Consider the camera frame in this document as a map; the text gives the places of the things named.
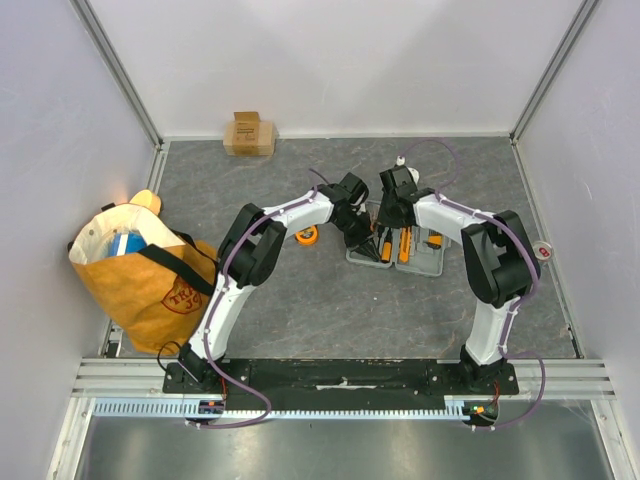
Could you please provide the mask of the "orange black screwdriver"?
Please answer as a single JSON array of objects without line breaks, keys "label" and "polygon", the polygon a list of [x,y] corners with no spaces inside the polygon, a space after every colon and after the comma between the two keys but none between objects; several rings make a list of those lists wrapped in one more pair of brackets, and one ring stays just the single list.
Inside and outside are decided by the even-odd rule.
[{"label": "orange black screwdriver", "polygon": [[391,261],[393,251],[393,230],[389,227],[378,228],[378,248],[380,261],[384,264]]}]

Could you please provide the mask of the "orange utility knife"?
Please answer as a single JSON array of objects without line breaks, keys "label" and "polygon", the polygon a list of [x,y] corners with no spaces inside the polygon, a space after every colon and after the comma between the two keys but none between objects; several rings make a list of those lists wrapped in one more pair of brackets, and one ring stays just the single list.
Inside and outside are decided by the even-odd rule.
[{"label": "orange utility knife", "polygon": [[406,264],[409,262],[412,250],[413,228],[404,227],[400,233],[398,261]]}]

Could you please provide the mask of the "grey plastic tool case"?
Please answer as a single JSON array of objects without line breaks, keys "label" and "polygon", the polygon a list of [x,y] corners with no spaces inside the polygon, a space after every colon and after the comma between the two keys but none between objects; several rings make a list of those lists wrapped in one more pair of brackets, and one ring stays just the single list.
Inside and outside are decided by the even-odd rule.
[{"label": "grey plastic tool case", "polygon": [[[366,201],[364,203],[363,209],[365,209],[372,221],[371,230],[373,232],[373,241],[378,247],[378,228],[381,226],[377,221],[377,215],[379,210],[380,202],[379,201]],[[412,226],[413,228],[413,236],[412,236],[412,250],[411,257],[408,263],[403,264],[398,261],[398,250],[399,250],[399,241],[400,241],[400,233],[401,229],[392,229],[393,230],[393,251],[391,256],[391,261],[389,263],[377,262],[374,263],[372,261],[368,261],[363,257],[352,255],[350,251],[346,252],[346,259],[348,262],[360,265],[367,266],[378,269],[390,269],[395,268],[398,271],[404,273],[411,273],[426,277],[438,277],[443,272],[444,266],[444,257],[445,251],[448,247],[451,246],[451,240],[444,236],[444,245],[439,250],[433,250],[429,248],[425,241],[427,240],[427,235],[429,231],[435,231],[429,228],[421,228],[417,226]]]}]

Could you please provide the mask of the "orange tape measure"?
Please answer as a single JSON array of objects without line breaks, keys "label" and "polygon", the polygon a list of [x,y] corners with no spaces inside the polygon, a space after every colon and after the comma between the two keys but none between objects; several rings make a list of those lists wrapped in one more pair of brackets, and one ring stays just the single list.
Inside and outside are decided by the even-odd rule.
[{"label": "orange tape measure", "polygon": [[319,239],[319,230],[316,226],[311,226],[295,233],[296,241],[303,246],[314,245]]}]

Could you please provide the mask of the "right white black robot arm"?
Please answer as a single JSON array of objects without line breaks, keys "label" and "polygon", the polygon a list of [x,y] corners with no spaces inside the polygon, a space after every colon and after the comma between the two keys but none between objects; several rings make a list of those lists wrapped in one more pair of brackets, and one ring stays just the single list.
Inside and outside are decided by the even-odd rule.
[{"label": "right white black robot arm", "polygon": [[539,284],[540,265],[522,222],[513,211],[492,214],[420,189],[404,165],[381,172],[380,180],[382,224],[432,229],[462,247],[477,303],[457,377],[465,391],[481,393],[504,371],[513,320]]}]

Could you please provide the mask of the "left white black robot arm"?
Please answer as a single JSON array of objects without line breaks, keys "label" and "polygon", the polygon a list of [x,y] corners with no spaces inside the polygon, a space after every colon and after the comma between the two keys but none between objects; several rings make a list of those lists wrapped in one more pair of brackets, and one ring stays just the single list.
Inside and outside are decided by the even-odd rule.
[{"label": "left white black robot arm", "polygon": [[364,207],[368,194],[365,182],[348,173],[338,183],[320,184],[284,204],[259,208],[249,203],[240,210],[221,244],[219,272],[203,319],[178,353],[177,364],[190,386],[206,393],[219,384],[220,369],[212,361],[224,356],[241,308],[273,273],[287,238],[331,223],[349,251],[380,259]]}]

